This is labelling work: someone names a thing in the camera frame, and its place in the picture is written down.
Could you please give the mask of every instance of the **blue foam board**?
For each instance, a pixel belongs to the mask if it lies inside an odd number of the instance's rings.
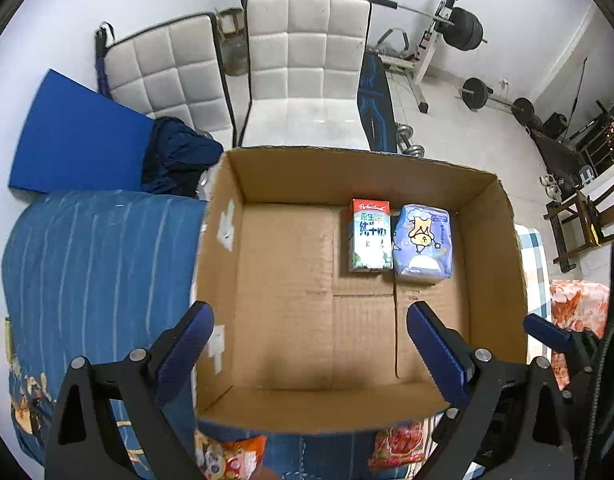
[[[9,186],[39,192],[140,191],[153,124],[49,70],[20,134]]]

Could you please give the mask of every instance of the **metal screw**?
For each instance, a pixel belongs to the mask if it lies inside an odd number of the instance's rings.
[[[540,368],[543,368],[545,370],[551,366],[551,364],[549,363],[549,360],[546,357],[542,356],[542,355],[536,357],[536,364]]]
[[[478,348],[473,354],[476,356],[478,361],[482,361],[484,363],[491,361],[491,352],[486,348]]]
[[[147,352],[143,348],[136,348],[129,352],[129,358],[135,362],[142,361],[143,359],[145,359],[146,355]]]
[[[85,357],[79,356],[72,359],[72,368],[78,370],[78,368],[82,368],[85,365]]]

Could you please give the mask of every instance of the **purple tissue package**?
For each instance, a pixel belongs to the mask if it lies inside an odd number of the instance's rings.
[[[393,234],[396,279],[436,283],[452,275],[449,213],[417,204],[402,206]]]

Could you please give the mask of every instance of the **red snack package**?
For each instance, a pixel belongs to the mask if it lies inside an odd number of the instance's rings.
[[[386,428],[376,434],[373,454],[367,465],[372,471],[423,462],[423,430],[419,422]]]
[[[263,460],[267,437],[220,443],[194,431],[196,465],[207,480],[249,480]]]

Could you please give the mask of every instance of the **cardboard box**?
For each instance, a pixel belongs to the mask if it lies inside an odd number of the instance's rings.
[[[392,271],[349,272],[348,208],[358,197],[449,211],[453,276],[419,285],[395,283]],[[323,148],[226,152],[196,286],[225,331],[218,359],[215,346],[199,358],[196,411],[230,426],[332,433],[445,408],[404,324],[416,300],[472,346],[526,357],[509,200],[495,175],[443,162]]]

